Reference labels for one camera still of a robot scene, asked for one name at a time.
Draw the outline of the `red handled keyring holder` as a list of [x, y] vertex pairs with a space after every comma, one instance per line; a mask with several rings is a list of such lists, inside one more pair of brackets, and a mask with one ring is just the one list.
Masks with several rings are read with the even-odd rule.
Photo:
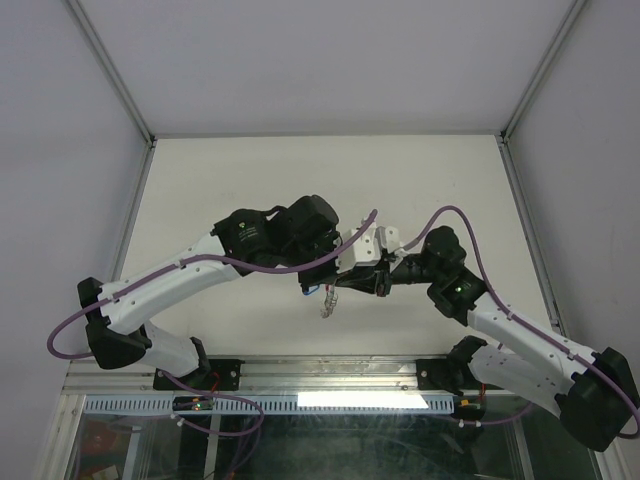
[[329, 318], [337, 306], [339, 295], [335, 285], [325, 286], [325, 298], [321, 307], [320, 315], [323, 319]]

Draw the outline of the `blue tag key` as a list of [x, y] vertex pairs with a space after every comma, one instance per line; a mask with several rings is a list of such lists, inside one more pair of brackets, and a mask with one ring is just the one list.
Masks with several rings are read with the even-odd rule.
[[312, 294], [316, 293], [317, 291], [322, 290], [323, 288], [324, 288], [324, 287], [323, 287], [323, 285], [316, 285], [316, 286], [310, 287], [310, 288], [309, 288], [309, 289], [307, 289], [307, 290], [304, 290], [304, 291], [302, 292], [302, 294], [303, 294], [304, 296], [310, 296], [310, 295], [312, 295]]

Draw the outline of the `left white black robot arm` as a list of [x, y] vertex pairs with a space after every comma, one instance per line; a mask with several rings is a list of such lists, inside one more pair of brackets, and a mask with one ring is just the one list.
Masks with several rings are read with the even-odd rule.
[[208, 380], [211, 367], [203, 343], [177, 337], [153, 324], [155, 315], [207, 288], [239, 280], [252, 266], [297, 267], [332, 252], [339, 217], [320, 196], [288, 207], [239, 209], [211, 232], [160, 266], [104, 284], [81, 281], [78, 294], [88, 308], [90, 351], [103, 370], [136, 363], [163, 370], [188, 388]]

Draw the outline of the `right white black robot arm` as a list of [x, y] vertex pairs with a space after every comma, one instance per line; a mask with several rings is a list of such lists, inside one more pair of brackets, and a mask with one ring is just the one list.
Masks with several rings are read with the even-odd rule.
[[427, 296], [446, 318], [477, 331], [447, 356], [452, 383], [497, 386], [543, 408], [583, 446], [603, 452], [624, 437], [639, 412], [629, 363], [613, 348], [601, 352], [534, 325], [502, 302], [486, 280], [465, 265], [454, 231], [430, 231], [409, 254], [391, 228], [365, 233], [337, 260], [339, 287], [384, 297], [395, 285], [427, 285]]

